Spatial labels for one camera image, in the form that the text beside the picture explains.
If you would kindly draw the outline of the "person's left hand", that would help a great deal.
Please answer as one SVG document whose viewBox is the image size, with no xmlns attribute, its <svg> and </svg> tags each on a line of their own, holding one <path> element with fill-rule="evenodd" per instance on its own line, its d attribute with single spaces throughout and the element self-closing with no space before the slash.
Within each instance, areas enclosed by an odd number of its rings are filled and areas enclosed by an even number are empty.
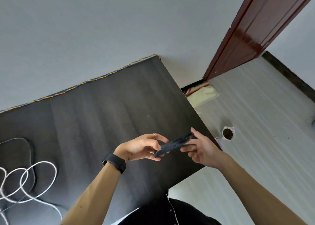
<svg viewBox="0 0 315 225">
<path fill-rule="evenodd" d="M 126 162 L 139 159 L 151 159 L 154 161 L 160 161 L 160 157 L 154 157 L 155 152 L 160 149 L 160 144 L 138 144 L 137 137 L 128 142 L 120 144 L 115 149 L 113 154 L 124 159 Z"/>
</svg>

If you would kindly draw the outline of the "person's right hand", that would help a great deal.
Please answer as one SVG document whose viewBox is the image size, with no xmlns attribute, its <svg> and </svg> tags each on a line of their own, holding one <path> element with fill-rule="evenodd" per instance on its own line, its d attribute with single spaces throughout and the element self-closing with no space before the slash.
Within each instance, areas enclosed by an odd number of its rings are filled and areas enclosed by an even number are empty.
<svg viewBox="0 0 315 225">
<path fill-rule="evenodd" d="M 221 151 L 208 137 L 204 141 L 197 138 L 191 139 L 187 146 L 183 146 L 180 151 L 188 153 L 195 163 L 203 166 L 222 170 L 232 163 L 232 158 L 225 152 Z"/>
</svg>

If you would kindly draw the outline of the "dark blue smartphone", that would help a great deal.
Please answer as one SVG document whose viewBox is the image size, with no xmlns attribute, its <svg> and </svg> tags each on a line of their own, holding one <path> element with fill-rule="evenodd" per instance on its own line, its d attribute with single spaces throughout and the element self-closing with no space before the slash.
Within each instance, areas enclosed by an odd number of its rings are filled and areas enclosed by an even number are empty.
<svg viewBox="0 0 315 225">
<path fill-rule="evenodd" d="M 193 133 L 189 133 L 188 135 L 186 135 L 184 137 L 181 137 L 179 139 L 170 141 L 170 142 L 162 145 L 161 149 L 155 152 L 154 157 L 157 158 L 157 157 L 160 157 L 161 155 L 164 155 L 168 152 L 179 149 L 183 146 L 190 145 L 190 144 L 188 144 L 188 142 L 193 138 L 193 136 L 194 136 Z"/>
</svg>

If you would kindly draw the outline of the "person's left forearm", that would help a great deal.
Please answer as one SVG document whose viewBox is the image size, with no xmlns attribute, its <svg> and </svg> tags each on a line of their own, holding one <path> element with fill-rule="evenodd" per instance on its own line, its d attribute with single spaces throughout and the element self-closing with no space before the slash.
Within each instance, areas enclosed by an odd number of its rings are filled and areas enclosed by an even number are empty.
<svg viewBox="0 0 315 225">
<path fill-rule="evenodd" d="M 61 225 L 102 225 L 120 175 L 120 171 L 107 162 L 67 212 Z"/>
</svg>

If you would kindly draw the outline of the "person's right forearm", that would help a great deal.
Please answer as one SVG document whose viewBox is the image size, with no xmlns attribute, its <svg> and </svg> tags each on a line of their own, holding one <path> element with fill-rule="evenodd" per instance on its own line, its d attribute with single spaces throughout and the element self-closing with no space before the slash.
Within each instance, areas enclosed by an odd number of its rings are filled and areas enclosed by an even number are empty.
<svg viewBox="0 0 315 225">
<path fill-rule="evenodd" d="M 234 190 L 255 225 L 307 225 L 259 184 L 230 155 L 220 152 L 217 168 Z"/>
</svg>

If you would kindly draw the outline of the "white cup with brown contents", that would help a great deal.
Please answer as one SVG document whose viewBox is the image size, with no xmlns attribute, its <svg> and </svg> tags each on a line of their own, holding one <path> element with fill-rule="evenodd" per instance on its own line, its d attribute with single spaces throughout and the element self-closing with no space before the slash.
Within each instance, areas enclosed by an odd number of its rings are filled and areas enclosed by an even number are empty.
<svg viewBox="0 0 315 225">
<path fill-rule="evenodd" d="M 235 138 L 235 128 L 225 126 L 222 130 L 222 139 L 231 141 Z"/>
</svg>

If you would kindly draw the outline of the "white plastic bag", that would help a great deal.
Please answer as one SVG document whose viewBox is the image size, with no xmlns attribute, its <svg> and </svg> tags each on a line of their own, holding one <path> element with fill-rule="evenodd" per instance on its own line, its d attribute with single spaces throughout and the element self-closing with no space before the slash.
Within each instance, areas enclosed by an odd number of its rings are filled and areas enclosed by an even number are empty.
<svg viewBox="0 0 315 225">
<path fill-rule="evenodd" d="M 192 107 L 196 109 L 204 103 L 215 99 L 219 95 L 219 92 L 213 86 L 208 85 L 187 96 L 187 100 Z"/>
</svg>

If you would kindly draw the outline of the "red and white packet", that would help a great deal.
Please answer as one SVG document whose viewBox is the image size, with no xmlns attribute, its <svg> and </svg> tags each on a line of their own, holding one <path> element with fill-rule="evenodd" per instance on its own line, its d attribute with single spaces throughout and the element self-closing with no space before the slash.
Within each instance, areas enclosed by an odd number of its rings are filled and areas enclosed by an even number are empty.
<svg viewBox="0 0 315 225">
<path fill-rule="evenodd" d="M 203 88 L 203 87 L 206 87 L 206 86 L 209 86 L 209 82 L 202 82 L 202 83 L 198 83 L 188 89 L 185 89 L 183 91 L 184 95 L 185 96 L 189 96 L 191 95 L 192 93 L 198 91 L 199 89 Z"/>
</svg>

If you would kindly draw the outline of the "black smartwatch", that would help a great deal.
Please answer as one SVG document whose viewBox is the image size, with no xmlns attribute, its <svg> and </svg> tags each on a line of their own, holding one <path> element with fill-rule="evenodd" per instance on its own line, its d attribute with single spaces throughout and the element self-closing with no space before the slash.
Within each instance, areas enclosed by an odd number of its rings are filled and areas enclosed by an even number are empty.
<svg viewBox="0 0 315 225">
<path fill-rule="evenodd" d="M 121 174 L 124 173 L 127 167 L 126 161 L 113 153 L 109 153 L 104 158 L 102 161 L 103 166 L 105 166 L 106 163 L 111 163 Z"/>
</svg>

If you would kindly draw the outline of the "person's black shirt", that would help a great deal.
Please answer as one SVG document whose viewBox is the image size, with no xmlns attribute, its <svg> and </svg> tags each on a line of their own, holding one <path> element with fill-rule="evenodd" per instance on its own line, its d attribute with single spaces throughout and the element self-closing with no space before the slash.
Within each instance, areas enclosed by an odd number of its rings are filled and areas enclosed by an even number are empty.
<svg viewBox="0 0 315 225">
<path fill-rule="evenodd" d="M 118 225 L 222 225 L 192 205 L 164 195 L 129 214 Z"/>
</svg>

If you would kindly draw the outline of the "red-brown wooden door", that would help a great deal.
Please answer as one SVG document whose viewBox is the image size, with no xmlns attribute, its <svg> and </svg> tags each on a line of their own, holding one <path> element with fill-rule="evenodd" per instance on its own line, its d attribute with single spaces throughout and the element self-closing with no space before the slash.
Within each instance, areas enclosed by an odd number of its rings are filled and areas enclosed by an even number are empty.
<svg viewBox="0 0 315 225">
<path fill-rule="evenodd" d="M 203 80 L 256 59 L 310 1 L 244 0 Z"/>
</svg>

